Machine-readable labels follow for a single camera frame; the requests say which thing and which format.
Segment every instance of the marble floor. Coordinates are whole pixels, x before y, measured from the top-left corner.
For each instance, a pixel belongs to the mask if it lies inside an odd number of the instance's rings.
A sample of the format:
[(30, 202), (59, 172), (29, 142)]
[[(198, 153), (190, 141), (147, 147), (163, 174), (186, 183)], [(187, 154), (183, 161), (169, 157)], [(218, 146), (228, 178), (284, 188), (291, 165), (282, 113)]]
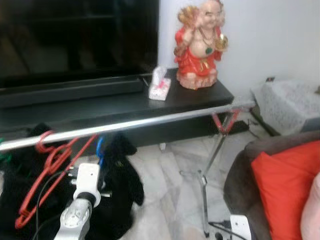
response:
[[(253, 120), (249, 113), (239, 116), (245, 122)], [(269, 135), (259, 125), (250, 130), (259, 138)], [(199, 183), (192, 177), (182, 177), (180, 171), (201, 169), (217, 136), (206, 136), (167, 144), (139, 147), (130, 162), (140, 174), (145, 202), (134, 206), (135, 222), (122, 240), (204, 240), (202, 229), (202, 197)], [(211, 167), (207, 180), (208, 216), (210, 221), (230, 219), (223, 199), (223, 186), (236, 155), (247, 143), (255, 140), (249, 131), (230, 135)], [(210, 227), (210, 239), (215, 230)], [(225, 240), (230, 237), (224, 233)]]

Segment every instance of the black fabric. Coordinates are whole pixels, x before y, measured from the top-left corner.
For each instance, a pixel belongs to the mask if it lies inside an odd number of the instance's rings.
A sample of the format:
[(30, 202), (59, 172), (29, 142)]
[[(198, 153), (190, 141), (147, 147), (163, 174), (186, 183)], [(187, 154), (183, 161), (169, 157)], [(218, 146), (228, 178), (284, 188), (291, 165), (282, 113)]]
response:
[[(33, 129), (29, 137), (40, 135), (50, 130), (44, 124)], [(65, 142), (55, 143), (57, 147)], [(135, 154), (137, 149), (121, 134), (105, 149), (104, 163), (100, 176), (105, 182), (101, 192), (112, 192), (112, 197), (102, 197), (98, 207), (93, 209), (90, 219), (90, 230), (86, 240), (115, 240), (121, 238), (133, 224), (132, 204), (142, 205), (144, 201), (143, 184), (127, 155)], [(35, 217), (22, 229), (15, 229), (15, 220), (19, 208), (36, 180), (42, 172), (48, 154), (39, 154), (34, 147), (26, 147), (11, 152), (12, 160), (4, 166), (4, 185), (0, 197), (0, 240), (30, 240), (35, 233)], [(59, 169), (64, 170), (66, 163)], [(35, 194), (30, 206), (35, 206), (41, 186)], [(39, 210), (40, 222), (61, 214), (73, 199), (75, 188), (70, 185), (68, 177), (63, 178), (50, 197)], [(57, 220), (44, 228), (40, 240), (52, 240), (60, 227)]]

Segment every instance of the red hanger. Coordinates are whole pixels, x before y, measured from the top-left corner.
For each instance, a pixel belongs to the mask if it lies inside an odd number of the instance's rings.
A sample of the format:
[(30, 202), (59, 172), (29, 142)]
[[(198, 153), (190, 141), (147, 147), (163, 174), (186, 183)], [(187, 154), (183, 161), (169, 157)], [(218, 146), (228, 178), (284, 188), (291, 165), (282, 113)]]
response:
[[(53, 175), (60, 167), (61, 165), (68, 159), (68, 157), (72, 153), (72, 146), (75, 144), (76, 141), (78, 141), (78, 138), (75, 138), (71, 140), (67, 144), (63, 144), (59, 147), (45, 147), (42, 141), (52, 134), (53, 131), (47, 131), (44, 134), (41, 135), (40, 141), (36, 144), (35, 149), (39, 153), (49, 153), (49, 156), (47, 157), (43, 171), (38, 176), (38, 178), (33, 183), (30, 191), (25, 196), (25, 199), (20, 207), (19, 214), (20, 216), (15, 220), (15, 228), (21, 229), (23, 228), (33, 217), (33, 215), (36, 213), (36, 207), (34, 206), (31, 211), (28, 210), (28, 205), (31, 201), (31, 199), (34, 197), (35, 192), (37, 188), (39, 187), (40, 183), (43, 181), (43, 179), (46, 176)], [(93, 135), (90, 137), (90, 139), (86, 142), (86, 144), (82, 147), (82, 149), (77, 153), (77, 155), (71, 160), (69, 165), (65, 168), (65, 170), (60, 174), (60, 176), (54, 181), (54, 183), (51, 185), (51, 187), (47, 190), (47, 192), (43, 195), (43, 197), (40, 200), (39, 206), (44, 203), (44, 201), (48, 198), (48, 196), (51, 194), (51, 192), (55, 189), (55, 187), (59, 184), (59, 182), (63, 179), (63, 177), (66, 175), (67, 171), (70, 167), (72, 167), (77, 159), (84, 153), (84, 151), (89, 147), (89, 145), (95, 140), (97, 135)]]

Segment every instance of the metal pole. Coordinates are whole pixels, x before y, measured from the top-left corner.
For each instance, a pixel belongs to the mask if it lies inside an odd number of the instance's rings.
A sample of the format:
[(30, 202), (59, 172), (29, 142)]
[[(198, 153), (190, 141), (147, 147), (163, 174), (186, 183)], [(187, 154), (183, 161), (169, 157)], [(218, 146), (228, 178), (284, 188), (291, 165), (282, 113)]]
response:
[[(115, 131), (123, 131), (123, 130), (128, 130), (133, 128), (146, 127), (146, 126), (152, 126), (157, 124), (165, 124), (165, 123), (174, 122), (174, 121), (181, 121), (181, 120), (211, 115), (214, 113), (218, 114), (218, 113), (229, 112), (234, 109), (248, 109), (248, 108), (254, 107), (255, 105), (256, 104), (254, 101), (237, 102), (237, 103), (233, 103), (225, 106), (211, 107), (211, 108), (206, 108), (201, 110), (175, 113), (175, 114), (152, 117), (152, 118), (147, 118), (142, 120), (134, 120), (134, 121), (121, 122), (121, 123), (110, 124), (110, 125), (103, 125), (103, 126), (89, 127), (89, 128), (79, 129), (79, 130), (66, 131), (61, 133), (54, 133), (46, 137), (43, 140), (43, 143), (48, 144), (48, 143), (54, 143), (59, 141), (71, 140), (74, 138), (89, 137), (94, 134), (99, 135), (99, 134), (105, 134), (105, 133), (110, 133)], [(34, 146), (39, 141), (40, 141), (40, 136), (23, 138), (23, 139), (12, 140), (12, 141), (4, 141), (2, 144), (0, 144), (0, 152)]]

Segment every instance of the red cushion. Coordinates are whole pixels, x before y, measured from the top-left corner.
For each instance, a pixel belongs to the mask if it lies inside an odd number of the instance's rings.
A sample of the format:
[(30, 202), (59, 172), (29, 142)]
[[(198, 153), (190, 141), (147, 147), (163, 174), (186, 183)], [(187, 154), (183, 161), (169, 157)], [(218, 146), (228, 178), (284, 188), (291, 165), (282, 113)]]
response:
[(320, 171), (320, 141), (251, 164), (273, 240), (301, 240), (300, 222), (313, 179)]

